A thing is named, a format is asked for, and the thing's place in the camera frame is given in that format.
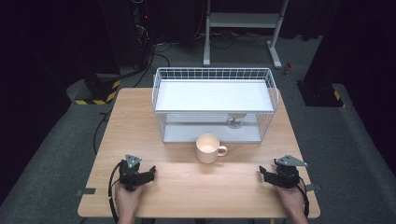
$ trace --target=wooden table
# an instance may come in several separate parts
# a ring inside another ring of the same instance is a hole
[[[163,143],[151,105],[151,90],[120,90],[87,183],[87,189],[95,189],[95,193],[84,194],[78,208],[82,217],[111,217],[108,180],[125,154],[143,159],[141,173],[153,165],[157,168],[155,180],[144,189],[137,217],[287,216],[274,187],[264,182],[259,172],[259,165],[274,172],[274,158],[287,154],[303,159],[281,96],[261,144],[227,144],[226,156],[203,164],[196,159],[194,143]],[[309,184],[306,169],[298,169]],[[313,191],[308,192],[308,198],[309,217],[318,217]]]

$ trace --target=white tray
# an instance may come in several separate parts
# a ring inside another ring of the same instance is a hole
[[[274,112],[265,80],[164,79],[156,113]]]
[[[228,127],[227,118],[227,115],[191,117],[168,114],[163,141],[165,143],[195,142],[202,133],[213,133],[221,143],[260,143],[262,139],[254,114],[247,115],[244,124],[238,129]]]

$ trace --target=wire mesh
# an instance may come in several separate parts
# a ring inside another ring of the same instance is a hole
[[[274,78],[272,76],[271,70],[268,68],[185,68],[185,67],[173,67],[173,68],[158,68],[153,85],[152,92],[152,105],[155,111],[155,106],[157,104],[158,94],[160,92],[162,81],[178,81],[178,80],[190,80],[190,79],[206,79],[210,80],[259,80],[260,82],[264,81],[265,86],[267,87],[268,95],[271,99],[271,105],[274,109],[272,113],[257,113],[257,114],[247,114],[247,118],[253,116],[255,118],[255,122],[257,125],[257,132],[260,136],[260,141],[265,136],[265,133],[268,130],[269,124],[272,120],[272,117],[277,109],[278,104],[278,91],[276,88],[276,84],[274,82]],[[197,125],[191,121],[191,119],[186,118],[197,118],[200,117],[200,120],[205,121],[205,125],[214,126],[215,122],[211,120],[216,118],[213,114],[192,114],[189,112],[174,111],[169,113],[156,113],[156,117],[163,134],[163,139],[165,141],[165,136],[167,135],[167,126],[171,124],[173,128],[175,127],[175,120],[177,120],[177,124],[182,124],[183,122],[180,120],[186,120],[186,124],[188,125]]]

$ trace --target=mug handle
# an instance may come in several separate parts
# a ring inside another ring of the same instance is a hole
[[[225,154],[227,154],[227,147],[225,146],[219,146],[219,156],[225,156]]]

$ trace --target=black curtain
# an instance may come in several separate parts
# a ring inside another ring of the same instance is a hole
[[[314,93],[311,98],[316,99],[320,98],[318,91],[333,83],[346,86],[367,132],[394,174],[395,11],[394,0],[341,0],[304,78]]]
[[[64,41],[60,1],[0,2],[0,203],[70,106],[81,79]]]
[[[148,0],[154,38],[171,38],[192,45],[206,0]]]
[[[324,35],[339,0],[289,0],[279,36],[294,38],[318,38]],[[212,11],[277,13],[283,0],[212,0]],[[272,30],[265,31],[270,35]]]

